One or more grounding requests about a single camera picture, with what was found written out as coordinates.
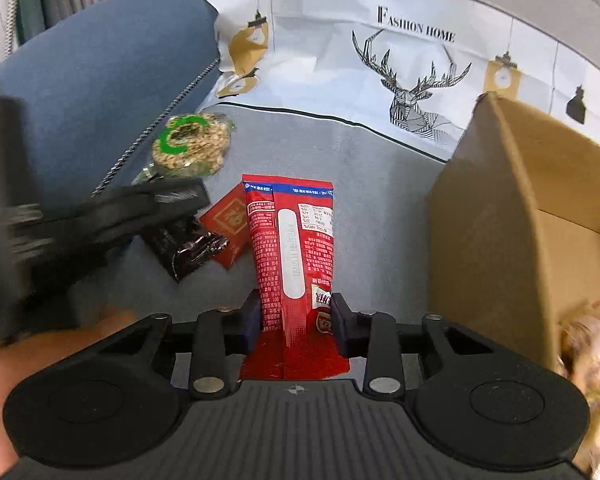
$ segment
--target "black candy wrapper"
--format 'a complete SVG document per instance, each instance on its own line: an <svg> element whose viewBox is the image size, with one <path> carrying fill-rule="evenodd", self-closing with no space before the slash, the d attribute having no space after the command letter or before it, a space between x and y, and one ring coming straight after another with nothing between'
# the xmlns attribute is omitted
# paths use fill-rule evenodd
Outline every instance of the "black candy wrapper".
<svg viewBox="0 0 600 480"><path fill-rule="evenodd" d="M210 233L193 216L147 228L140 236L176 282L228 244L224 236Z"/></svg>

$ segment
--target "ribbed black surface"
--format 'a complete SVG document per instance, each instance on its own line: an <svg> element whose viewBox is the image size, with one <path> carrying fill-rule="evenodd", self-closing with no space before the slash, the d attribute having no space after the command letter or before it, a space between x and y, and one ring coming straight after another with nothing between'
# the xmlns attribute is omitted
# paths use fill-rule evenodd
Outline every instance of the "ribbed black surface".
<svg viewBox="0 0 600 480"><path fill-rule="evenodd" d="M293 388L298 384L304 388ZM245 381L231 397L198 402L161 446L101 470L67 471L24 458L6 480L581 479L568 464L505 474L480 470L424 440L399 404L357 393L349 380Z"/></svg>

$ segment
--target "red package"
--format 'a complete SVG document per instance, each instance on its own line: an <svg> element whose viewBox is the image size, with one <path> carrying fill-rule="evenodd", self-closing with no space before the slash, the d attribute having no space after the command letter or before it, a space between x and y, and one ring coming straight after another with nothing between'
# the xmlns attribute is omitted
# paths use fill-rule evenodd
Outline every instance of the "red package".
<svg viewBox="0 0 600 480"><path fill-rule="evenodd" d="M242 184L234 187L204 213L200 217L200 223L211 232L229 240L227 247L212 258L225 269L231 269L250 242L249 229L247 229L247 206L244 204Z"/></svg>
<svg viewBox="0 0 600 480"><path fill-rule="evenodd" d="M274 333L261 335L241 376L280 378L282 372L300 380L347 372L349 361L330 333L333 184L257 175L242 180L264 331Z"/></svg>

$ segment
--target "cardboard box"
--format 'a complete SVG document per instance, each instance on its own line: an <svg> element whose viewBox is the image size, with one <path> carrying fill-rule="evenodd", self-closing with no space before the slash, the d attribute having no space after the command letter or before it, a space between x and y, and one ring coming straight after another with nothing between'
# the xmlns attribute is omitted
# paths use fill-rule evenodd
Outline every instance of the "cardboard box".
<svg viewBox="0 0 600 480"><path fill-rule="evenodd" d="M600 299L600 146L485 94L428 205L430 310L554 368L559 321Z"/></svg>

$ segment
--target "deer illustration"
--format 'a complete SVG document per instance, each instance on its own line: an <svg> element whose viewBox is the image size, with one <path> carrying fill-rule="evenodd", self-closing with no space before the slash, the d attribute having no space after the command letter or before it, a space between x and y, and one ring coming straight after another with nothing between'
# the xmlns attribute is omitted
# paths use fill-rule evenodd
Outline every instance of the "deer illustration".
<svg viewBox="0 0 600 480"><path fill-rule="evenodd" d="M449 88L458 84L469 73L471 63L464 69L458 77L456 77L456 64L449 57L449 72L443 74L440 79L436 79L436 67L431 63L431 74L424 78L418 78L418 83L411 90L407 90L398 85L396 81L397 74L389 67L389 53L391 49L386 51L380 64L376 62L376 55L371 52L373 40L378 37L384 29L378 30L365 40L365 47L360 50L356 33L352 31L353 46L360 57L360 60L371 70L376 72L382 78L382 84L385 88L394 93L394 102L389 109L389 117L392 124L407 130L412 134L423 137L424 139L433 140L437 144L445 144L445 139L449 136L438 127L442 124L450 124L444 116L440 114L432 114L424 112L420 109L419 101L429 99L433 94L430 92L433 88Z"/></svg>

